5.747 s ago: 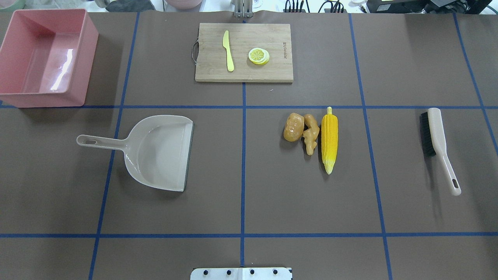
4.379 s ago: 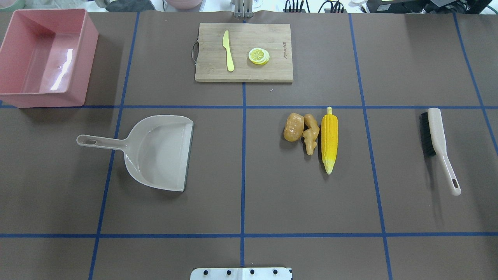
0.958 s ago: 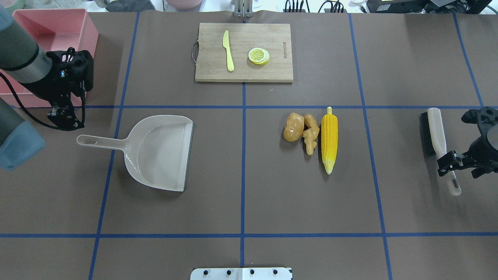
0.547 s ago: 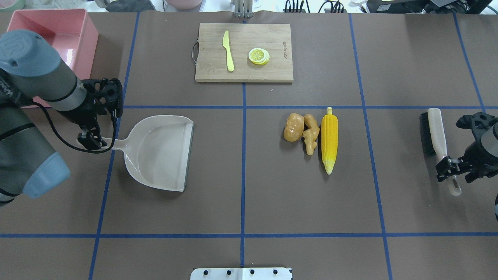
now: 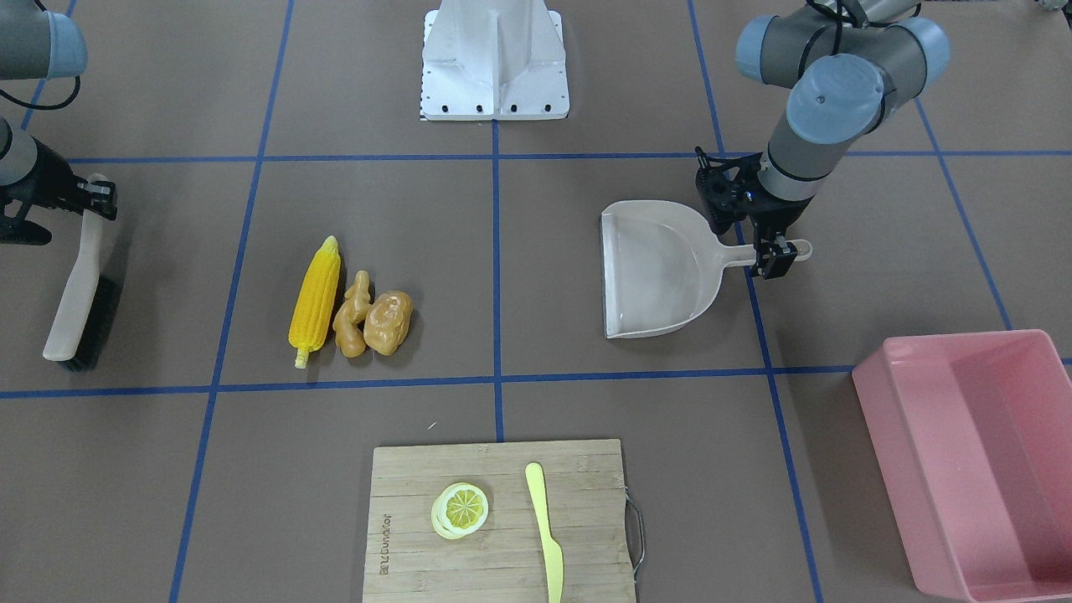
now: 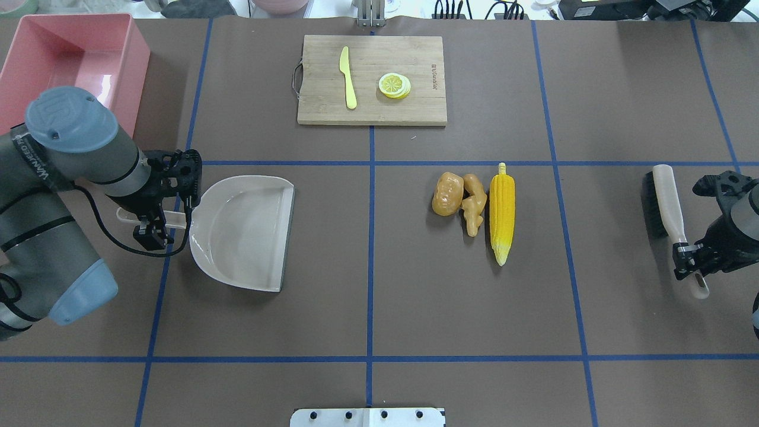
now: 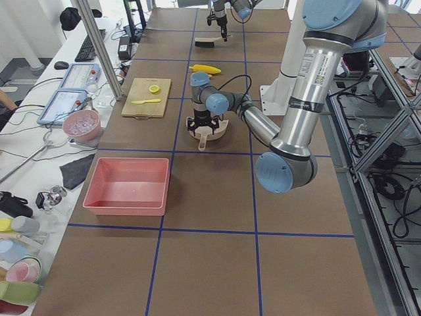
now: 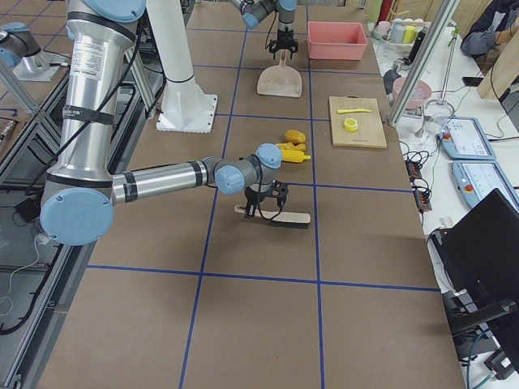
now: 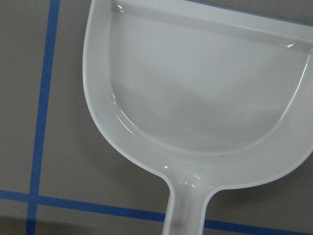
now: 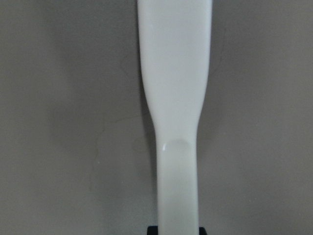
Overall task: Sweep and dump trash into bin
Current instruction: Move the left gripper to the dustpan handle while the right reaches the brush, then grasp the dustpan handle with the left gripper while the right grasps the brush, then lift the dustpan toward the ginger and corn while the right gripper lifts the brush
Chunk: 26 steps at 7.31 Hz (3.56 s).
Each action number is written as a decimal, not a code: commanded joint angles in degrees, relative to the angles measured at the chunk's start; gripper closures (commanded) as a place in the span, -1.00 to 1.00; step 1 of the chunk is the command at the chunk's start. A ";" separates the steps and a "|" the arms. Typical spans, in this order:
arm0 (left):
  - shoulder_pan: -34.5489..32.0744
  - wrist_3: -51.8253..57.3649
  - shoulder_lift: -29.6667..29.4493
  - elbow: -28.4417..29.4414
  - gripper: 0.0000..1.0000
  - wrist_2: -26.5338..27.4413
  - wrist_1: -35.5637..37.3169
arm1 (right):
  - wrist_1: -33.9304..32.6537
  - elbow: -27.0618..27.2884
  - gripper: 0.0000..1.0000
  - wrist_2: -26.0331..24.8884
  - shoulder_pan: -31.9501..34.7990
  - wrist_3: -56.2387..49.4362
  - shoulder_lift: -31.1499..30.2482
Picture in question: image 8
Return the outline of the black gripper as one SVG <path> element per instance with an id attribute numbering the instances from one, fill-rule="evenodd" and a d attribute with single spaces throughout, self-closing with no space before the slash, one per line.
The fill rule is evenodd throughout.
<path id="1" fill-rule="evenodd" d="M 277 29 L 277 39 L 269 41 L 267 44 L 267 50 L 272 56 L 275 56 L 278 48 L 288 48 L 290 58 L 293 58 L 293 56 L 298 52 L 298 42 L 294 39 L 293 29 Z"/>
<path id="2" fill-rule="evenodd" d="M 267 198 L 275 198 L 276 196 L 269 189 L 265 192 L 257 192 L 250 187 L 247 187 L 244 191 L 247 199 L 247 204 L 244 208 L 244 217 L 252 218 L 260 216 L 260 204 Z"/>

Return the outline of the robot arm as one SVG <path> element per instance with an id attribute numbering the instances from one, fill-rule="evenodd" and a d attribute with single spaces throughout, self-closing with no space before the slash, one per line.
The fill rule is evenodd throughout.
<path id="1" fill-rule="evenodd" d="M 130 151 L 142 126 L 122 110 L 119 91 L 136 83 L 139 106 L 161 103 L 161 130 L 209 132 L 217 97 L 195 81 L 185 20 L 177 1 L 71 1 L 66 29 L 73 41 L 62 138 L 45 168 L 40 223 L 67 246 L 83 246 L 107 233 L 114 207 L 200 186 L 244 193 L 245 214 L 280 199 L 281 152 L 265 143 L 238 160 L 218 156 L 116 173 L 110 162 Z"/>
<path id="2" fill-rule="evenodd" d="M 297 10 L 296 0 L 229 1 L 240 13 L 249 29 L 256 28 L 260 22 L 274 13 L 277 20 L 277 38 L 266 38 L 264 48 L 276 57 L 276 53 L 286 50 L 292 58 L 298 52 L 298 41 L 294 38 L 294 19 Z"/>

